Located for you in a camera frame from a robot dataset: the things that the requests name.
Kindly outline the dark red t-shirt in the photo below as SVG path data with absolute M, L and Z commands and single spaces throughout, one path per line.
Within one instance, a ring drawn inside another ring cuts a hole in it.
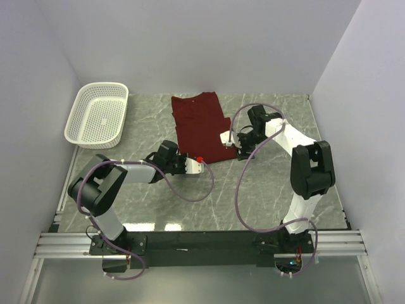
M 180 152 L 203 158 L 207 164 L 233 160 L 235 148 L 226 148 L 220 134 L 230 128 L 215 92 L 203 92 L 191 98 L 171 98 L 172 115 Z

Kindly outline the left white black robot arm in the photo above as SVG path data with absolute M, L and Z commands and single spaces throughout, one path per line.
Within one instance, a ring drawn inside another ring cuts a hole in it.
M 188 154 L 181 154 L 177 144 L 168 140 L 141 160 L 142 164 L 114 164 L 97 154 L 70 183 L 68 195 L 80 202 L 80 211 L 90 215 L 107 239 L 123 248 L 127 245 L 127 230 L 112 207 L 121 186 L 154 184 L 166 174 L 186 174 L 188 161 Z

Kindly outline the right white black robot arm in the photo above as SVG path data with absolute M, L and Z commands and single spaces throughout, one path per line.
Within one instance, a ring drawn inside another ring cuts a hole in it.
M 270 141 L 291 157 L 290 185 L 294 193 L 289 211 L 279 226 L 266 232 L 277 234 L 281 249 L 294 250 L 308 234 L 319 200 L 335 184 L 332 149 L 328 142 L 315 141 L 291 126 L 279 109 L 267 113 L 265 107 L 264 103 L 247 104 L 251 131 L 238 134 L 230 131 L 228 139 L 238 148 L 239 158 L 248 163 Z

